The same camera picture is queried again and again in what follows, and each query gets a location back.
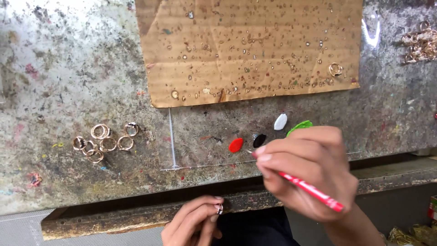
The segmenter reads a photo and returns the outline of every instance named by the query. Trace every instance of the dark clothing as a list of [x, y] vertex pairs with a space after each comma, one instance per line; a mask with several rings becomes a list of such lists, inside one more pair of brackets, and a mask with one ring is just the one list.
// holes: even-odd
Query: dark clothing
[[217, 227], [223, 237], [213, 239], [212, 246], [299, 246], [283, 207], [224, 214]]

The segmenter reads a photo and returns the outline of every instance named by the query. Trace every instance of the workbench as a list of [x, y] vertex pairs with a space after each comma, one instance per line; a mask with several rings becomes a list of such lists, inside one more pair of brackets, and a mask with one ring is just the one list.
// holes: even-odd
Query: workbench
[[[156, 109], [149, 102], [134, 2], [4, 1], [0, 215], [260, 176], [254, 162], [231, 161], [227, 145], [236, 136], [251, 144], [255, 133], [281, 137], [273, 131], [281, 112], [290, 125], [309, 119], [341, 128], [349, 160], [437, 146], [437, 62], [403, 65], [406, 49], [399, 45], [420, 21], [436, 27], [435, 10], [432, 0], [364, 1], [361, 88]], [[253, 119], [250, 129], [236, 123]], [[141, 130], [131, 151], [109, 152], [93, 165], [71, 146], [98, 123], [121, 132], [132, 121]], [[161, 171], [164, 162], [190, 166], [206, 157], [229, 162]], [[31, 173], [42, 178], [39, 186], [29, 186]], [[427, 172], [414, 179], [436, 181]], [[361, 193], [394, 188], [389, 182], [378, 179]]]

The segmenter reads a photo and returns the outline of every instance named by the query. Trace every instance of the black paint blob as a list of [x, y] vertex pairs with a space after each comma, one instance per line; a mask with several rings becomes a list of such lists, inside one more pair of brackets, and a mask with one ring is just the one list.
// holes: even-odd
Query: black paint blob
[[263, 145], [264, 141], [266, 140], [267, 136], [264, 134], [258, 135], [255, 140], [253, 141], [253, 147], [258, 148], [261, 145]]

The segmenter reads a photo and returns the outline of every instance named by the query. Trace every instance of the green paint blob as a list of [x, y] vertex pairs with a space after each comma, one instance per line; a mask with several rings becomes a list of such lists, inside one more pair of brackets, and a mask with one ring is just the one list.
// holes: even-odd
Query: green paint blob
[[287, 133], [287, 137], [290, 135], [290, 133], [296, 129], [301, 129], [301, 128], [308, 128], [308, 127], [312, 127], [312, 123], [309, 120], [306, 120], [304, 122], [301, 122], [299, 124], [297, 124], [295, 127], [293, 127], [293, 129], [291, 129], [288, 133]]
[[163, 29], [163, 31], [167, 34], [170, 35], [172, 32], [169, 29]]

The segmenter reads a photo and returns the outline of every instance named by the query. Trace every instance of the pile of rings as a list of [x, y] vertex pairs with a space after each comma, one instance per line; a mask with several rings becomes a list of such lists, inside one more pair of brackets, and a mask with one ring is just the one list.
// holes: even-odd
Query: pile of rings
[[[105, 124], [97, 124], [91, 129], [91, 136], [94, 139], [100, 140], [99, 144], [92, 140], [85, 140], [81, 136], [73, 139], [72, 145], [74, 150], [82, 151], [87, 160], [92, 163], [99, 163], [103, 160], [103, 153], [113, 151], [116, 148], [122, 151], [128, 151], [134, 146], [134, 140], [131, 138], [139, 131], [139, 127], [135, 122], [125, 125], [123, 128], [124, 136], [117, 141], [111, 137], [112, 130]], [[123, 145], [122, 142], [128, 141], [130, 144]]]
[[410, 32], [402, 37], [402, 43], [408, 47], [405, 63], [434, 60], [437, 57], [437, 31], [431, 29], [430, 23], [423, 21], [420, 32]]

